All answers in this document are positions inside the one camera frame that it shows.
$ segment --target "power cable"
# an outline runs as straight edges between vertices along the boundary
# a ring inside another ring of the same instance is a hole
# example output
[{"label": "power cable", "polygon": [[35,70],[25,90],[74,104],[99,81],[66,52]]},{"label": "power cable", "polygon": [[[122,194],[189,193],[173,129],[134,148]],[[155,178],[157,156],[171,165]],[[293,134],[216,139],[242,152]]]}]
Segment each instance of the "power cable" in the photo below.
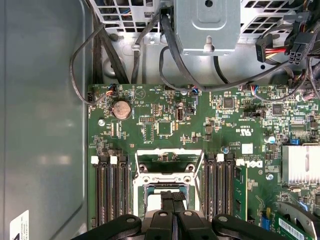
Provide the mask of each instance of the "power cable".
[{"label": "power cable", "polygon": [[105,94],[103,94],[102,97],[100,97],[97,101],[94,102],[89,102],[87,101],[80,93],[78,87],[77,87],[77,83],[76,83],[76,79],[75,79],[75,72],[74,72],[74,63],[75,63],[75,59],[78,55],[78,53],[92,40],[94,39],[94,37],[101,31],[101,30],[105,30],[105,24],[101,23],[96,30],[94,30],[93,33],[91,33],[91,35],[84,41],[84,43],[82,43],[82,45],[75,51],[75,53],[72,55],[71,59],[70,59],[70,63],[69,63],[69,74],[71,77],[71,82],[72,82],[72,86],[73,89],[75,91],[75,94],[78,96],[78,98],[87,105],[97,105],[98,103],[100,103],[108,94],[108,92],[106,92]]}]

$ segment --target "gray metal panel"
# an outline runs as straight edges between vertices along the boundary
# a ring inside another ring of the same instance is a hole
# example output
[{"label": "gray metal panel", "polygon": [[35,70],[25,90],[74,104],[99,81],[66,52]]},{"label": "gray metal panel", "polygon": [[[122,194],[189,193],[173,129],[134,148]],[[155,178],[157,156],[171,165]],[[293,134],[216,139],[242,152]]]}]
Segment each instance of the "gray metal panel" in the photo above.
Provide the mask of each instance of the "gray metal panel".
[{"label": "gray metal panel", "polygon": [[[79,0],[0,0],[0,239],[26,210],[31,240],[87,229],[86,109],[68,72],[87,13]],[[82,87],[91,61],[91,49],[76,60]]]},{"label": "gray metal panel", "polygon": [[[175,0],[174,27],[181,53],[223,56],[233,52],[240,36],[240,5],[239,0]],[[206,44],[209,51],[204,51]]]}]

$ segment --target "microchip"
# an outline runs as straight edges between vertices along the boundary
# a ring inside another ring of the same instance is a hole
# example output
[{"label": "microchip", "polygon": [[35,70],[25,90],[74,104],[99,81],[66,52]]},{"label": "microchip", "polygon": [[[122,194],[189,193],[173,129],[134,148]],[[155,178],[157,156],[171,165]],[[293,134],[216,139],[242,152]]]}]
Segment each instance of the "microchip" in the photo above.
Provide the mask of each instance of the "microchip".
[{"label": "microchip", "polygon": [[205,132],[211,134],[214,131],[214,128],[211,125],[205,126]]},{"label": "microchip", "polygon": [[223,99],[223,108],[224,109],[233,109],[234,108],[234,99],[232,97],[225,97]]},{"label": "microchip", "polygon": [[196,112],[196,110],[195,110],[195,108],[192,107],[192,106],[188,106],[188,107],[186,108],[186,113],[187,113],[187,114],[192,115],[192,114],[195,114],[195,112]]},{"label": "microchip", "polygon": [[320,206],[320,193],[315,195],[315,205]]},{"label": "microchip", "polygon": [[211,140],[211,134],[206,134],[205,135],[205,140],[210,141]]},{"label": "microchip", "polygon": [[241,212],[241,202],[238,199],[235,200],[235,209]]},{"label": "microchip", "polygon": [[310,128],[311,129],[317,129],[318,128],[318,123],[316,121],[311,121],[310,122]]},{"label": "microchip", "polygon": [[169,121],[160,121],[158,122],[157,129],[158,136],[170,136],[172,135],[172,126]]},{"label": "microchip", "polygon": [[269,151],[277,151],[277,145],[276,144],[268,144],[268,150]]},{"label": "microchip", "polygon": [[272,115],[274,116],[282,116],[283,111],[283,105],[282,104],[273,104],[272,105]]},{"label": "microchip", "polygon": [[234,177],[235,179],[241,181],[241,170],[239,168],[235,168],[235,171],[234,171]]}]

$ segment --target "cable connector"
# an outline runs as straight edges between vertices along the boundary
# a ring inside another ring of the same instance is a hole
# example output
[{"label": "cable connector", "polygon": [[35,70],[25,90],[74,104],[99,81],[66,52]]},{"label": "cable connector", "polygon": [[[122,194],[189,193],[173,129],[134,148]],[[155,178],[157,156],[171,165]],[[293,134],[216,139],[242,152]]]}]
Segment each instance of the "cable connector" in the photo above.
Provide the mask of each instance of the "cable connector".
[{"label": "cable connector", "polygon": [[299,65],[301,60],[305,59],[313,48],[316,34],[311,32],[300,32],[293,42],[290,50],[289,63]]},{"label": "cable connector", "polygon": [[273,49],[272,34],[266,35],[264,38],[258,39],[255,43],[256,59],[264,63],[266,61],[266,49]]}]

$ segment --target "ram slot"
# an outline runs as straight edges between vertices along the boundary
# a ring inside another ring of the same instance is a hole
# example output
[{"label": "ram slot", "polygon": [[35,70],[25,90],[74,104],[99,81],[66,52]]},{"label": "ram slot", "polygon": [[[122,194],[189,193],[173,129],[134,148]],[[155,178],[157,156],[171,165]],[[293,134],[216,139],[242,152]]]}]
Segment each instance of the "ram slot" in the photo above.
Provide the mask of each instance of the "ram slot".
[{"label": "ram slot", "polygon": [[101,226],[107,222],[107,203],[106,203],[106,167],[104,165],[99,165],[96,168],[96,217],[97,225]]},{"label": "ram slot", "polygon": [[226,213],[226,162],[217,163],[217,214]]},{"label": "ram slot", "polygon": [[204,208],[205,216],[211,221],[217,214],[217,162],[208,156],[204,163]]},{"label": "ram slot", "polygon": [[119,217],[128,213],[126,202],[128,196],[128,165],[127,165],[127,157],[121,156],[119,158],[119,163],[115,167],[115,217]]},{"label": "ram slot", "polygon": [[115,178],[115,167],[108,163],[107,165],[107,171],[106,172],[106,201],[107,201],[107,208],[108,208],[108,215],[107,215],[107,221],[112,221],[115,219],[115,204],[116,204],[116,186],[114,183]]},{"label": "ram slot", "polygon": [[225,213],[232,215],[233,213],[233,201],[234,201],[234,169],[235,165],[233,161],[226,162],[226,209]]}]

